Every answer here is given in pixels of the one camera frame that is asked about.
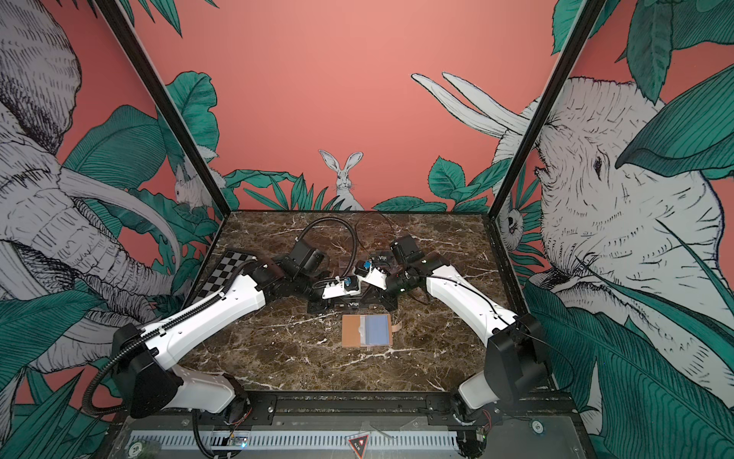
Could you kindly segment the clear plastic organizer box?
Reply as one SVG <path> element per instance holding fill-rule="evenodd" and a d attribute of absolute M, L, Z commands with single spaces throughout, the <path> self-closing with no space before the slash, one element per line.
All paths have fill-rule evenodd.
<path fill-rule="evenodd" d="M 396 267 L 395 257 L 389 252 L 374 252 L 365 259 L 359 259 L 351 275 L 341 278 L 336 284 L 336 292 L 344 296 L 365 294 L 371 287 L 383 291 L 386 279 Z"/>

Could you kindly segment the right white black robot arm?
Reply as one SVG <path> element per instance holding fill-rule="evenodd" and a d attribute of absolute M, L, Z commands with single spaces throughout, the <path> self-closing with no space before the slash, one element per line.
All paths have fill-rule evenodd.
<path fill-rule="evenodd" d="M 457 389 L 468 411 L 485 405 L 514 404 L 550 376 L 545 330 L 530 314 L 518 315 L 467 281 L 437 252 L 425 254 L 415 239 L 403 236 L 391 244 L 401 269 L 386 279 L 395 296 L 422 288 L 451 309 L 485 344 L 483 369 Z"/>

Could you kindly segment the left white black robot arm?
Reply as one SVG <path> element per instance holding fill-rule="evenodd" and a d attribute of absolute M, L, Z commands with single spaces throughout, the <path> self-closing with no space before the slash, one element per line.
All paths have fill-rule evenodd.
<path fill-rule="evenodd" d="M 83 411 L 91 416 L 125 411 L 141 419 L 164 409 L 189 409 L 222 416 L 229 425 L 244 421 L 252 403 L 235 377 L 188 370 L 179 361 L 270 302 L 288 296 L 320 298 L 313 285 L 327 277 L 319 267 L 325 257 L 299 240 L 285 256 L 243 263 L 221 288 L 174 316 L 118 329 L 109 362 L 84 392 Z"/>

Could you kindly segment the black white checkerboard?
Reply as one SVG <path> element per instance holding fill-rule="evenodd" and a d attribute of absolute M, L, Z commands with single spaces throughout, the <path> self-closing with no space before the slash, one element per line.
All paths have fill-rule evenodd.
<path fill-rule="evenodd" d="M 246 262 L 256 260 L 257 255 L 253 252 L 242 250 L 227 249 L 219 258 L 210 275 L 206 278 L 202 286 L 198 289 L 195 296 L 191 300 L 194 304 L 202 299 L 210 296 L 212 293 L 221 289 L 231 274 Z"/>

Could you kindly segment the red triangle warning sticker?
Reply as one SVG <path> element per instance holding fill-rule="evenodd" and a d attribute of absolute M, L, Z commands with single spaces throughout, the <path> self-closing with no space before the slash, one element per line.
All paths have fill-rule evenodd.
<path fill-rule="evenodd" d="M 361 434 L 347 439 L 348 446 L 355 453 L 357 459 L 363 459 L 369 443 L 369 434 Z"/>

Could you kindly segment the white perforated vent strip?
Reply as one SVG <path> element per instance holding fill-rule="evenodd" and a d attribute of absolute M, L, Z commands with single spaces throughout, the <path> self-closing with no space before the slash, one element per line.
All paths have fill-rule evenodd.
<path fill-rule="evenodd" d="M 235 451 L 351 451 L 351 442 L 364 437 L 367 451 L 458 451 L 457 435 L 449 431 L 390 431 L 385 433 L 369 432 L 344 433 L 336 431 L 239 431 L 234 436 L 235 443 L 229 445 L 227 432 L 205 432 L 202 441 L 214 449 L 234 449 Z"/>

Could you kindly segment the left black frame post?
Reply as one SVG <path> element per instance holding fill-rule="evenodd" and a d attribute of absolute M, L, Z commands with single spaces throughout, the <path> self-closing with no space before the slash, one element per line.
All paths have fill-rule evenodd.
<path fill-rule="evenodd" d="M 128 60 L 135 68 L 147 93 L 149 93 L 157 109 L 161 112 L 167 127 L 172 131 L 177 143 L 179 143 L 187 158 L 192 162 L 193 168 L 195 168 L 203 185 L 211 195 L 216 210 L 225 218 L 229 217 L 231 207 L 227 203 L 223 193 L 221 193 L 220 187 L 215 183 L 208 169 L 208 165 L 201 157 L 199 149 L 180 111 L 162 83 L 160 75 L 151 63 L 147 52 L 143 49 L 143 45 L 138 40 L 126 13 L 117 1 L 97 0 L 95 1 L 95 5 L 114 34 L 118 44 L 122 47 L 126 57 L 128 57 Z"/>

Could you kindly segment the black frame post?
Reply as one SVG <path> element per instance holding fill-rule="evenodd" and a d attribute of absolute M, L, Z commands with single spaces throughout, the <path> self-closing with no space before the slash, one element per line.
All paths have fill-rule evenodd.
<path fill-rule="evenodd" d="M 510 163 L 502 187 L 500 187 L 499 192 L 496 194 L 492 207 L 489 210 L 490 220 L 496 220 L 498 218 L 502 206 L 505 204 L 508 195 L 510 195 L 512 185 L 519 177 L 522 166 L 525 164 L 529 153 L 533 151 L 535 142 L 539 139 L 540 132 L 550 115 L 552 107 L 557 102 L 563 85 L 567 78 L 569 78 L 573 67 L 575 67 L 578 56 L 590 36 L 592 28 L 594 28 L 604 5 L 604 0 L 589 0 L 582 3 L 568 40 L 554 67 L 554 72 L 550 76 L 550 80 L 531 118 L 531 123 Z"/>
<path fill-rule="evenodd" d="M 216 210 L 225 218 L 229 217 L 231 207 L 227 203 L 223 193 L 221 193 L 220 187 L 215 183 L 208 169 L 208 165 L 201 157 L 199 149 L 180 111 L 162 83 L 160 75 L 151 63 L 147 52 L 143 49 L 143 45 L 138 40 L 126 13 L 117 1 L 97 0 L 95 1 L 95 5 L 114 34 L 118 44 L 122 47 L 126 57 L 128 57 L 128 60 L 135 68 L 147 93 L 149 93 L 157 109 L 161 112 L 167 127 L 172 131 L 177 143 L 179 143 L 187 158 L 192 162 L 193 168 L 195 168 L 203 185 L 211 195 Z"/>

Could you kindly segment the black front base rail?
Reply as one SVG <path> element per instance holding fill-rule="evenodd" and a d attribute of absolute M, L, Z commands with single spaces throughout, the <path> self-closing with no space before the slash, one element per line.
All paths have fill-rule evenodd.
<path fill-rule="evenodd" d="M 273 426 L 278 417 L 398 417 L 417 416 L 430 426 L 464 430 L 497 425 L 504 420 L 529 421 L 541 417 L 564 417 L 581 430 L 580 413 L 568 393 L 535 391 L 513 404 L 492 402 L 473 409 L 453 392 L 356 392 L 249 390 L 218 402 L 213 395 L 195 395 L 191 401 L 172 401 L 165 407 L 129 404 L 113 418 L 113 426 L 151 416 L 187 418 L 197 409 L 205 424 L 230 428 Z"/>

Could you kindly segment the right black frame post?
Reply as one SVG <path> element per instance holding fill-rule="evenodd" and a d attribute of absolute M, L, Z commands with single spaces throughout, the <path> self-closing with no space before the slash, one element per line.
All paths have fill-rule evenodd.
<path fill-rule="evenodd" d="M 489 210 L 490 220 L 496 220 L 498 218 L 502 206 L 505 204 L 508 195 L 510 195 L 512 185 L 519 177 L 522 166 L 525 164 L 529 153 L 533 151 L 535 142 L 539 139 L 540 132 L 550 115 L 552 107 L 557 102 L 563 85 L 567 78 L 569 78 L 573 67 L 575 67 L 578 56 L 590 36 L 592 28 L 594 28 L 604 5 L 604 0 L 589 0 L 582 3 L 568 40 L 554 67 L 554 72 L 550 76 L 550 80 L 531 118 L 531 123 L 510 163 L 502 187 L 500 187 L 499 192 L 496 194 L 492 207 Z"/>

